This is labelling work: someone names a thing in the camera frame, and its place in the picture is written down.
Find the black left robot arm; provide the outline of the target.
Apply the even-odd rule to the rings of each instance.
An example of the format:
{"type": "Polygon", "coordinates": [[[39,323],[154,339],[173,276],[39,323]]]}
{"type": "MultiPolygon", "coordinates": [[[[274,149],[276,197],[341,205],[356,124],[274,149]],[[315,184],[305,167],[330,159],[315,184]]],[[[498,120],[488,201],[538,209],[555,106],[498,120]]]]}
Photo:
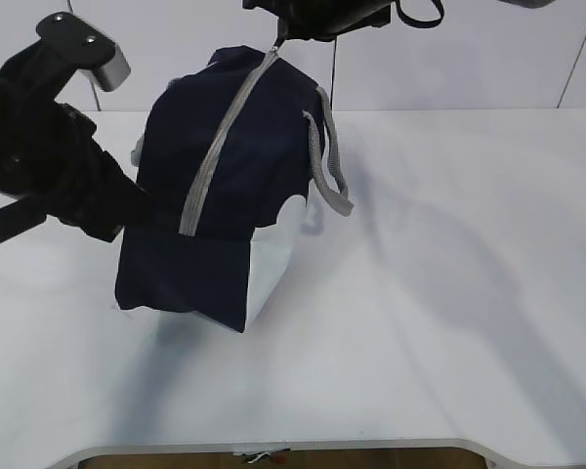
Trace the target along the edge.
{"type": "Polygon", "coordinates": [[[149,227],[163,208],[95,141],[96,124],[57,94],[74,64],[36,42],[0,68],[0,243],[55,217],[112,242],[149,227]]]}

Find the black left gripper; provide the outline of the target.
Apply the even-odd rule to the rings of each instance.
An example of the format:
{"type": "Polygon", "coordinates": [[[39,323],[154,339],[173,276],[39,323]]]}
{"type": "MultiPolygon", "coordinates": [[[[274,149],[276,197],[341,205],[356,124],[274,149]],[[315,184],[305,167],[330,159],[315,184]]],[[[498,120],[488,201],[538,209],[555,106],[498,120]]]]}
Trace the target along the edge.
{"type": "Polygon", "coordinates": [[[55,217],[112,242],[127,227],[149,227],[169,210],[132,181],[94,140],[95,124],[68,105],[18,120],[0,104],[0,243],[55,217]]]}

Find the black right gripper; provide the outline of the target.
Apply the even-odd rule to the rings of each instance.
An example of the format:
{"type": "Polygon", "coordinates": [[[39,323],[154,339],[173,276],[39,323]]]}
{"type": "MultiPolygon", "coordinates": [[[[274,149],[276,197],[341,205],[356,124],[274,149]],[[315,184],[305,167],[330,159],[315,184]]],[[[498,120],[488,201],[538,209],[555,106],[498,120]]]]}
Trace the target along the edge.
{"type": "Polygon", "coordinates": [[[246,10],[261,8],[277,17],[274,47],[286,40],[332,41],[357,29],[391,21],[390,1],[243,0],[246,10]]]}

